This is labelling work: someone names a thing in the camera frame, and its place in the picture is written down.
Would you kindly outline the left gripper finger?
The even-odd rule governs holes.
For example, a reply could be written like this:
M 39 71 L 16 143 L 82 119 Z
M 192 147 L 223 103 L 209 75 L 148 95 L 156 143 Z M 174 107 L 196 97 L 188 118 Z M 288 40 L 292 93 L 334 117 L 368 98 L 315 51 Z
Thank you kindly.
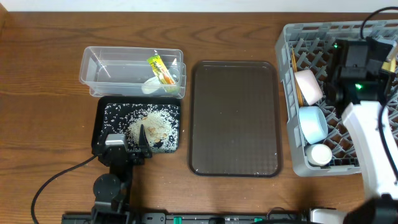
M 108 137 L 108 131 L 105 130 L 102 134 L 99 135 L 98 139 L 92 145 L 92 152 L 104 152 L 105 151 L 105 142 Z
M 152 151 L 150 149 L 148 140 L 146 138 L 145 128 L 144 128 L 143 124 L 140 126 L 138 146 L 139 146 L 139 149 L 141 150 L 141 153 L 144 156 L 151 156 L 152 155 Z

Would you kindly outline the yellow plate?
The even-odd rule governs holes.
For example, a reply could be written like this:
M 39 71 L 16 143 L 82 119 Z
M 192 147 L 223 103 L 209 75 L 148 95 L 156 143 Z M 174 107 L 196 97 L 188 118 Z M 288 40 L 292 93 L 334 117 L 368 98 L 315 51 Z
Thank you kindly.
M 389 62 L 384 62 L 382 65 L 382 69 L 395 73 L 396 72 L 396 58 L 394 57 Z

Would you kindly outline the rice and food scraps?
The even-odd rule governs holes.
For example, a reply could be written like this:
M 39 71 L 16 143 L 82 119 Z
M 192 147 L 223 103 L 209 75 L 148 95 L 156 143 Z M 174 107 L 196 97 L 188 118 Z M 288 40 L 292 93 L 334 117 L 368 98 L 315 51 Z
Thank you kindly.
M 109 103 L 104 107 L 101 132 L 125 134 L 127 152 L 139 152 L 143 126 L 152 152 L 173 153 L 178 148 L 179 120 L 177 105 Z

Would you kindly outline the white bowl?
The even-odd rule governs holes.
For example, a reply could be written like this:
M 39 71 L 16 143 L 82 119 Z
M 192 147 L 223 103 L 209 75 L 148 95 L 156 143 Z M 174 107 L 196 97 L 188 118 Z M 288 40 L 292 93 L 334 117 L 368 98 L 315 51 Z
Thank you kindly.
M 322 99 L 323 92 L 311 70 L 301 70 L 294 75 L 302 96 L 309 106 Z

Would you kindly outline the white tissue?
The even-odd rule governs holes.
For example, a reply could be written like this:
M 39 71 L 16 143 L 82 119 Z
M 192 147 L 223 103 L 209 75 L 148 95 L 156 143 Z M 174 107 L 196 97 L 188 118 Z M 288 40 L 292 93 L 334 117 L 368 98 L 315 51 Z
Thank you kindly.
M 141 90 L 145 95 L 158 95 L 164 87 L 157 77 L 152 77 L 142 84 Z

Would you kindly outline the wooden chopstick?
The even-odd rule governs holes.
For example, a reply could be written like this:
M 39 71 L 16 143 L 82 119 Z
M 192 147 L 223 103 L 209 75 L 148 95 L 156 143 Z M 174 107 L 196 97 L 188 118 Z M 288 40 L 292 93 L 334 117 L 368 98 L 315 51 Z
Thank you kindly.
M 296 85 L 296 94 L 297 94 L 298 106 L 302 107 L 304 105 L 302 92 L 301 92 L 301 90 L 299 88 L 299 84 L 295 83 L 295 85 Z
M 294 48 L 292 48 L 292 55 L 291 55 L 291 57 L 292 57 L 292 70 L 293 70 L 294 73 L 296 73 L 296 72 L 297 72 L 297 62 L 296 62 L 296 57 L 295 57 L 295 50 L 294 50 Z

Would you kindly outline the light blue bowl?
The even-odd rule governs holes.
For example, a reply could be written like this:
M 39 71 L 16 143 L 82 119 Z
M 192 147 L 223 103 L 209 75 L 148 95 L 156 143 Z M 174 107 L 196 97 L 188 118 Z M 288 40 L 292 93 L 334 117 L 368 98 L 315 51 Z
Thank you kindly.
M 317 106 L 304 106 L 299 109 L 299 123 L 309 144 L 315 144 L 328 136 L 325 115 Z

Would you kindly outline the green snack wrapper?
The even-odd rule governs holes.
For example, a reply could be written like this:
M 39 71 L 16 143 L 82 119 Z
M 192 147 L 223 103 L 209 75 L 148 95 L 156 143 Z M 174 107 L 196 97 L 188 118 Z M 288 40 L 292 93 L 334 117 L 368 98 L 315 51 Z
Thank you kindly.
M 159 79 L 161 84 L 164 85 L 174 85 L 176 81 L 171 76 L 169 70 L 165 66 L 160 55 L 153 55 L 147 59 L 147 62 L 152 68 L 154 75 Z

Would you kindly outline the white cup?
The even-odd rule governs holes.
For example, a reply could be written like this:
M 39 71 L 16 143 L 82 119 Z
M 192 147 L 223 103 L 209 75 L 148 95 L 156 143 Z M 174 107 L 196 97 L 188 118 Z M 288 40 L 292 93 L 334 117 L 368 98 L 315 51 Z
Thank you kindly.
M 314 166 L 325 166 L 333 157 L 331 149 L 324 144 L 312 144 L 305 148 L 307 160 Z

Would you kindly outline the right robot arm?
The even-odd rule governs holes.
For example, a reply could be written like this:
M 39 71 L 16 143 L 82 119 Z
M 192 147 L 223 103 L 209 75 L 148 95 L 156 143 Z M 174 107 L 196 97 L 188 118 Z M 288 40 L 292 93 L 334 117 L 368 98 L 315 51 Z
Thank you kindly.
M 385 69 L 397 55 L 390 40 L 337 39 L 324 85 L 358 158 L 366 201 L 344 223 L 397 223 L 397 144 L 387 102 L 396 74 Z

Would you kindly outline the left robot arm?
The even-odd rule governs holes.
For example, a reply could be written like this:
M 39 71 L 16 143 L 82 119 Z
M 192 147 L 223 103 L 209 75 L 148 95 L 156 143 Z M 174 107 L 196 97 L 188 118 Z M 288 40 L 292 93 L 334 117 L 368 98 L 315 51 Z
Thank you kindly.
M 127 152 L 126 135 L 107 131 L 95 141 L 93 154 L 100 163 L 109 167 L 109 172 L 99 176 L 93 185 L 92 224 L 141 222 L 140 215 L 130 209 L 129 198 L 133 167 L 143 165 L 145 159 L 152 157 L 144 125 L 139 130 L 138 146 L 139 152 Z

